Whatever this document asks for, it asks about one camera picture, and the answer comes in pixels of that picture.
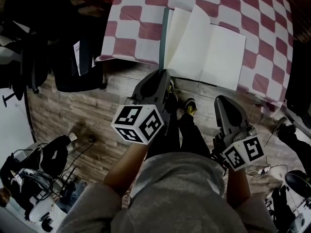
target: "laminate floor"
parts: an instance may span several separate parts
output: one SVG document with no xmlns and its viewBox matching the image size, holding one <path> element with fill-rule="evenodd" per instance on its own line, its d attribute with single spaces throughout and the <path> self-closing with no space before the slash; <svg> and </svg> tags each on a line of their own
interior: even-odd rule
<svg viewBox="0 0 311 233">
<path fill-rule="evenodd" d="M 49 75 L 39 88 L 39 94 L 28 92 L 34 131 L 39 141 L 50 142 L 60 135 L 73 131 L 78 135 L 76 147 L 86 143 L 69 155 L 67 167 L 91 145 L 87 143 L 89 136 L 96 137 L 95 144 L 84 152 L 66 172 L 68 174 L 75 167 L 74 175 L 88 183 L 102 182 L 113 164 L 127 150 L 129 143 L 117 135 L 110 123 L 118 105 L 123 104 L 126 97 L 132 95 L 140 80 L 157 69 L 153 65 L 119 60 L 107 61 L 103 65 L 105 77 L 108 80 L 105 90 L 79 93 L 59 92 L 56 89 L 53 75 Z M 260 101 L 256 97 L 192 81 L 175 79 L 174 82 L 180 101 L 185 101 L 190 97 L 196 99 L 198 111 L 194 116 L 194 121 L 210 150 L 213 149 L 213 137 L 219 132 L 214 110 L 214 100 L 218 95 L 228 96 L 244 107 L 250 123 L 255 126 L 258 135 L 266 144 L 277 120 L 260 113 Z M 297 135 L 301 140 L 310 143 L 310 140 L 301 132 L 297 132 Z M 265 153 L 267 162 L 271 166 L 281 166 L 272 168 L 266 175 L 259 178 L 248 176 L 251 192 L 263 198 L 283 183 L 287 170 L 303 170 L 297 155 L 275 136 L 272 136 L 267 143 Z M 265 166 L 267 166 L 266 160 L 263 159 L 249 166 L 247 170 L 259 170 Z"/>
</svg>

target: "checkered cloth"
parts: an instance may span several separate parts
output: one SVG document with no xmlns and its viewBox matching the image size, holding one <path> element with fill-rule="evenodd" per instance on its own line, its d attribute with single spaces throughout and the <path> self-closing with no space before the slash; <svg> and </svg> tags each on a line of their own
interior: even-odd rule
<svg viewBox="0 0 311 233">
<path fill-rule="evenodd" d="M 239 89 L 280 107 L 288 86 L 293 25 L 286 0 L 114 0 L 97 60 L 158 64 L 165 7 L 200 6 L 217 24 L 246 36 Z"/>
</svg>

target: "open notebook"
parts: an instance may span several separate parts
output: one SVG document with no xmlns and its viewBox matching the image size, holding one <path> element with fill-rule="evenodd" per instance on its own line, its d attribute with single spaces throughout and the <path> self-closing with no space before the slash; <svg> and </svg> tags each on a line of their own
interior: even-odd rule
<svg viewBox="0 0 311 233">
<path fill-rule="evenodd" d="M 192 12 L 169 10 L 163 18 L 165 25 L 164 68 L 172 76 L 237 89 L 244 35 L 212 25 L 197 5 Z"/>
</svg>

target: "white cube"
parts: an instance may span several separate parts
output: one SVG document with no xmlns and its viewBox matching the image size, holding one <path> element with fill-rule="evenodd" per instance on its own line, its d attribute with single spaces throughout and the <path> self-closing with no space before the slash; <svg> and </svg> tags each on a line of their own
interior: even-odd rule
<svg viewBox="0 0 311 233">
<path fill-rule="evenodd" d="M 153 104 L 120 105 L 111 126 L 125 141 L 148 144 L 163 126 L 163 120 Z"/>
<path fill-rule="evenodd" d="M 232 143 L 223 155 L 235 171 L 265 157 L 262 142 L 257 135 Z"/>
</svg>

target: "foot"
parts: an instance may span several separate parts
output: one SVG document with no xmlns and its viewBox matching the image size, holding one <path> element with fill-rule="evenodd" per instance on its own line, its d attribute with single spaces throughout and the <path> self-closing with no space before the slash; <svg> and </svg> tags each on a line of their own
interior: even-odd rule
<svg viewBox="0 0 311 233">
<path fill-rule="evenodd" d="M 188 99 L 185 102 L 184 111 L 185 111 L 185 113 L 187 113 L 191 116 L 193 116 L 195 114 L 195 112 L 197 111 L 197 106 L 196 106 L 196 102 L 194 99 Z"/>
<path fill-rule="evenodd" d="M 177 102 L 178 102 L 178 96 L 177 96 L 177 94 L 176 94 L 176 92 L 175 92 L 175 89 L 174 89 L 174 82 L 173 82 L 172 79 L 171 79 L 171 81 L 170 81 L 170 90 L 169 90 L 169 93 L 172 93 L 172 94 L 176 97 L 176 100 L 177 100 Z"/>
<path fill-rule="evenodd" d="M 77 135 L 74 132 L 70 132 L 68 135 L 69 139 L 71 142 L 75 141 L 76 139 L 78 139 Z"/>
</svg>

